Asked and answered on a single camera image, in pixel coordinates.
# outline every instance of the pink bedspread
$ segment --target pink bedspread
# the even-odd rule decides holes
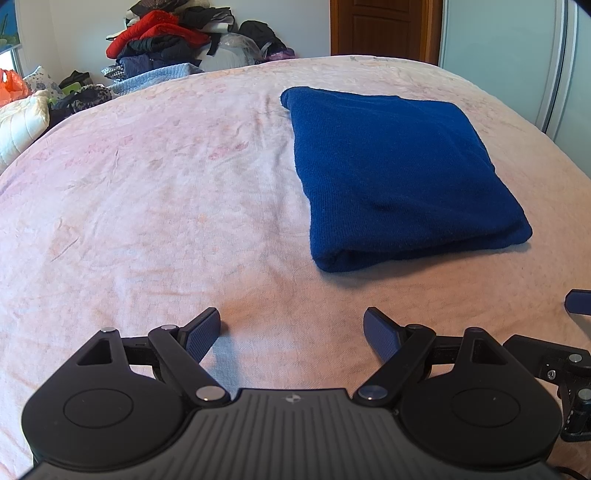
[[[528,244],[320,272],[279,102],[292,86],[446,100],[472,121],[534,230]],[[591,180],[469,82],[372,57],[282,61],[174,80],[79,113],[0,177],[0,479],[31,464],[27,398],[101,326],[124,336],[219,308],[204,366],[223,385],[347,387],[378,361],[377,306],[442,335],[478,325],[590,348],[563,309],[591,288]],[[591,447],[553,461],[591,474]]]

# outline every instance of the logo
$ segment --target logo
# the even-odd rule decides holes
[[[293,405],[294,403],[300,402],[301,397],[295,393],[292,393],[291,395],[286,396],[285,401],[288,401]]]

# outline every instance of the folded blue towel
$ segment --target folded blue towel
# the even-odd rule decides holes
[[[294,87],[281,95],[319,268],[521,244],[532,232],[454,104]]]

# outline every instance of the window frame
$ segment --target window frame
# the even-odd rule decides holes
[[[20,47],[21,47],[20,45],[15,45],[12,48],[9,48],[8,50],[3,51],[2,54],[10,52],[10,55],[12,57],[12,65],[14,67],[14,70],[22,77],[22,64],[21,64],[21,59],[18,57],[18,52],[17,52],[17,49]]]

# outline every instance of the wooden door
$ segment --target wooden door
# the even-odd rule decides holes
[[[424,2],[332,0],[332,53],[423,60],[421,27]]]

